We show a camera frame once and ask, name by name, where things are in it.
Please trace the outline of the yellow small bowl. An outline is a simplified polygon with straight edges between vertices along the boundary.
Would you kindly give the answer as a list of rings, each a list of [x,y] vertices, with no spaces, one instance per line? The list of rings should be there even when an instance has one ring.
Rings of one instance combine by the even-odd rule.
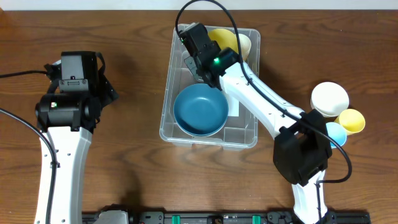
[[[239,53],[236,35],[230,30],[214,29],[209,31],[208,35],[211,40],[215,40],[218,43],[221,50],[229,47],[237,54]]]

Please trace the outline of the dark blue bowl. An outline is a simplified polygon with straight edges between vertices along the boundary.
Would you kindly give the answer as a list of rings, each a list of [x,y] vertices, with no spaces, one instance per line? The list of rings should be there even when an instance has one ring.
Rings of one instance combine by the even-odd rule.
[[[182,131],[191,136],[211,136],[225,125],[229,105],[219,89],[197,83],[177,95],[173,109]]]

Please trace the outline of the cream cup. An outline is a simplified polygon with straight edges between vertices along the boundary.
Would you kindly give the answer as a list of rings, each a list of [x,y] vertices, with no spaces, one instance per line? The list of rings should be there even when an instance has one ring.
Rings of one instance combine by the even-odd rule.
[[[250,54],[252,43],[250,38],[244,34],[239,34],[239,40],[241,45],[242,57],[243,60],[246,61]]]

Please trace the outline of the white small bowl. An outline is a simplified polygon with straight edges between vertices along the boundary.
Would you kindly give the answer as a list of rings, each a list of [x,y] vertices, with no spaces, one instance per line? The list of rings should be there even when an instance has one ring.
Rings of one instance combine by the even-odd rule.
[[[324,117],[334,117],[348,109],[349,96],[339,84],[323,82],[312,90],[310,105]]]

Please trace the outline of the light blue cup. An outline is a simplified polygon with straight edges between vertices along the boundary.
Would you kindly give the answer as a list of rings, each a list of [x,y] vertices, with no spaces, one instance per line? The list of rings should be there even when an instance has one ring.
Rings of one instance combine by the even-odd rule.
[[[343,146],[347,140],[347,133],[342,125],[335,122],[326,123],[326,129],[329,137],[336,141],[340,146]]]

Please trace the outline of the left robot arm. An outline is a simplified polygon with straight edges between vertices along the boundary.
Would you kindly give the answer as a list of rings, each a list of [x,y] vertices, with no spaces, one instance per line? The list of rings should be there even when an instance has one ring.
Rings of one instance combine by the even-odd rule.
[[[42,167],[35,223],[81,223],[85,162],[103,108],[118,99],[101,53],[62,52],[35,106]]]

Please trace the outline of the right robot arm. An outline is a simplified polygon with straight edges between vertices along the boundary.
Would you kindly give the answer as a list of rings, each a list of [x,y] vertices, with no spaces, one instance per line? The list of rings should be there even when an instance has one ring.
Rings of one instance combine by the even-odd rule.
[[[195,74],[242,103],[273,137],[273,162],[292,184],[295,215],[302,223],[321,223],[328,211],[323,183],[332,155],[323,116],[281,98],[253,74],[240,46],[221,49],[203,24],[191,24],[177,35],[193,59]]]

